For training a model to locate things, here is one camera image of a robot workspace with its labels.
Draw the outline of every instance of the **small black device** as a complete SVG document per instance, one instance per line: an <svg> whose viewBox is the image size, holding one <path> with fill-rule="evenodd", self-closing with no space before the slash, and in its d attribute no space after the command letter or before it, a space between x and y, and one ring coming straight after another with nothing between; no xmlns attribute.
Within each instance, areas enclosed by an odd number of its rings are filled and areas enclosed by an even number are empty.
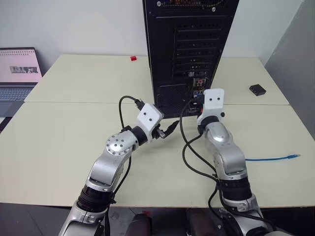
<svg viewBox="0 0 315 236"><path fill-rule="evenodd" d="M260 85L250 86L250 91L252 91L256 96L264 95L266 90Z"/></svg>
<svg viewBox="0 0 315 236"><path fill-rule="evenodd" d="M155 105L179 117L209 89L239 0L143 0ZM192 103L184 116L200 114Z"/></svg>

